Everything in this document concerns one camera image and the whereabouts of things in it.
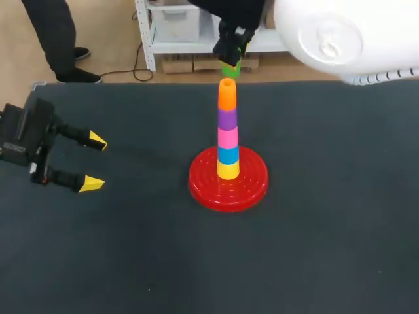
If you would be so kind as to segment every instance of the dark gray mat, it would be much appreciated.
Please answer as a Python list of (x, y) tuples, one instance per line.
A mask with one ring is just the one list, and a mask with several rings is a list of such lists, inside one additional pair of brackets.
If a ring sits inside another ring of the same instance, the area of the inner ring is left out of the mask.
[(419, 82), (241, 85), (262, 204), (224, 215), (187, 190), (216, 143), (217, 87), (43, 86), (70, 123), (52, 163), (106, 180), (83, 195), (0, 164), (0, 313), (419, 312)]

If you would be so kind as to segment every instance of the purple ring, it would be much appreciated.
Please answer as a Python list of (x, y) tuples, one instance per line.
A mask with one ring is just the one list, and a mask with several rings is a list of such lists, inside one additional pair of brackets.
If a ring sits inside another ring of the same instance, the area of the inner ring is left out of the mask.
[(237, 126), (237, 111), (218, 109), (218, 127), (223, 131), (231, 131)]

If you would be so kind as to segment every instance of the leg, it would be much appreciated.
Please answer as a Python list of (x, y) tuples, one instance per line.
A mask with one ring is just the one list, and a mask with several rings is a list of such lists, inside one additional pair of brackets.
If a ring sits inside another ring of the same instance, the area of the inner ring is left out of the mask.
[(51, 70), (69, 73), (75, 68), (76, 30), (65, 0), (22, 0)]

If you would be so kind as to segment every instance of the storage box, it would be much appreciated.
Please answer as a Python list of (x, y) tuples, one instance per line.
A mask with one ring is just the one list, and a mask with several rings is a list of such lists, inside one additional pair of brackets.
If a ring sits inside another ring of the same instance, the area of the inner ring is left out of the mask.
[(199, 40), (200, 9), (194, 5), (149, 5), (159, 41)]

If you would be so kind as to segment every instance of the cable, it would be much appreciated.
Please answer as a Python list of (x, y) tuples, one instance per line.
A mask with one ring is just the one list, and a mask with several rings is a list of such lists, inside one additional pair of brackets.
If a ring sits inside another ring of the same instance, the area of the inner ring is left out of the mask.
[[(134, 12), (131, 19), (133, 21), (138, 19), (137, 16), (137, 12)], [(137, 69), (137, 65), (138, 65), (138, 57), (139, 57), (139, 51), (141, 49), (141, 47), (143, 46), (143, 43), (140, 43), (138, 45), (138, 49), (137, 49), (137, 54), (136, 54), (136, 62), (134, 63), (134, 66), (132, 67), (132, 70), (124, 70), (124, 71), (111, 71), (111, 72), (106, 72), (104, 74), (101, 74), (100, 77), (104, 77), (106, 75), (112, 75), (112, 74), (119, 74), (119, 73), (129, 73), (132, 72), (132, 75), (134, 76), (134, 78), (138, 81), (138, 82), (148, 82), (149, 80), (151, 80), (154, 77), (154, 73), (148, 69)], [(145, 80), (141, 80), (140, 78), (137, 77), (136, 72), (137, 71), (148, 71), (150, 73), (150, 77), (145, 79)]]

